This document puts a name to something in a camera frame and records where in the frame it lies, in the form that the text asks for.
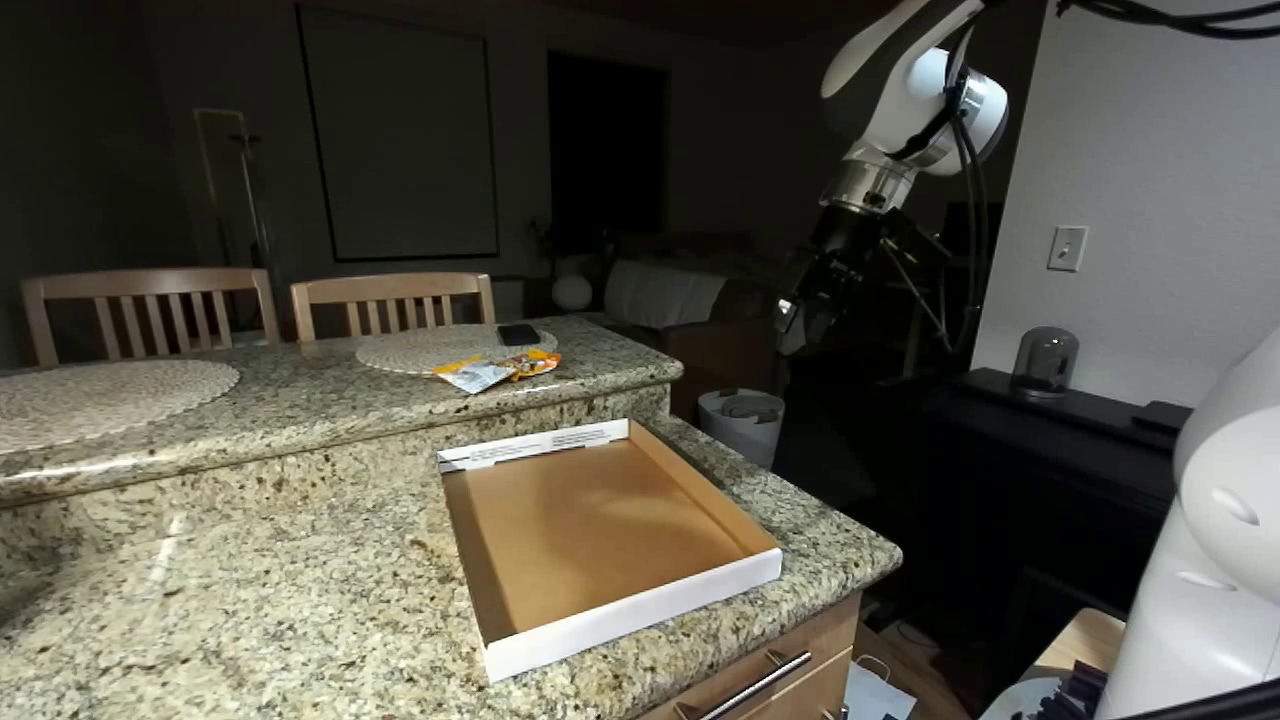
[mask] cabinet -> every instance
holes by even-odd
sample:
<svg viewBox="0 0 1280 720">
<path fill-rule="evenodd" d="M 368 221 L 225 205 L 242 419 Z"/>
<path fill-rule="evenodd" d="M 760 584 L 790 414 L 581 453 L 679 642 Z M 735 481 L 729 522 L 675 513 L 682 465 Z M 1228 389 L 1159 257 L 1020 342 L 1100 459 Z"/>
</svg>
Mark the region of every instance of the cabinet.
<svg viewBox="0 0 1280 720">
<path fill-rule="evenodd" d="M 1171 505 L 1176 419 L 969 374 L 922 406 L 916 591 L 996 642 L 996 679 L 1096 604 L 1129 611 Z"/>
<path fill-rule="evenodd" d="M 856 596 L 670 695 L 646 720 L 823 720 L 839 718 L 856 642 Z"/>
</svg>

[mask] doorway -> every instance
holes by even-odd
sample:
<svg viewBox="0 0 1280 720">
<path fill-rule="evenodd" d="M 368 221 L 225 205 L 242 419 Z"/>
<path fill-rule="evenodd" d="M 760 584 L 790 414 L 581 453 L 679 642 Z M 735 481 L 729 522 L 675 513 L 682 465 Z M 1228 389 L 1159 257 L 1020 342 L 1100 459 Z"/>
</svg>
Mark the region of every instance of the doorway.
<svg viewBox="0 0 1280 720">
<path fill-rule="evenodd" d="M 669 73 L 549 51 L 550 257 L 662 228 Z"/>
</svg>

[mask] ceiling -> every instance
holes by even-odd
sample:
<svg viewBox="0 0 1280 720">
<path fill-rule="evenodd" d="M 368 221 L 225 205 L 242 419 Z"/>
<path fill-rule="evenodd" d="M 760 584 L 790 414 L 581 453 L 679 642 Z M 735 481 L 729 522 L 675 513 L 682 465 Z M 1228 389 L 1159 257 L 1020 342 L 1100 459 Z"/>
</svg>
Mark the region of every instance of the ceiling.
<svg viewBox="0 0 1280 720">
<path fill-rule="evenodd" d="M 722 45 L 786 45 L 878 18 L 893 0 L 542 0 Z"/>
</svg>

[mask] cardboard box lid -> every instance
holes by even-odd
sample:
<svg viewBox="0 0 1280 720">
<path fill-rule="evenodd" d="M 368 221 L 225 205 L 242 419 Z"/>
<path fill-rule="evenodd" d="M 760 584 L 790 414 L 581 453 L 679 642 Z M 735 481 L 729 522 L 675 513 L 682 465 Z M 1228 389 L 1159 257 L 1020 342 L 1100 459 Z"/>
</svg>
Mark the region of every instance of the cardboard box lid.
<svg viewBox="0 0 1280 720">
<path fill-rule="evenodd" d="M 493 679 L 778 576 L 776 540 L 628 419 L 439 465 Z"/>
</svg>

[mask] white cloth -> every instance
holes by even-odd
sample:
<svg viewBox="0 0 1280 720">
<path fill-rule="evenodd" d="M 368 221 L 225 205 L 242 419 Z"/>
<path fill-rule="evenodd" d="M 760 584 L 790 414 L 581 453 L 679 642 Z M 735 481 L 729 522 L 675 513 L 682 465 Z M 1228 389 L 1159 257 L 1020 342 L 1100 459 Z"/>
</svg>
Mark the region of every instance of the white cloth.
<svg viewBox="0 0 1280 720">
<path fill-rule="evenodd" d="M 638 327 L 699 324 L 710 317 L 722 275 L 617 259 L 603 286 L 603 311 Z"/>
<path fill-rule="evenodd" d="M 874 671 L 852 663 L 845 679 L 845 714 L 849 720 L 908 720 L 916 695 L 885 685 Z"/>
</svg>

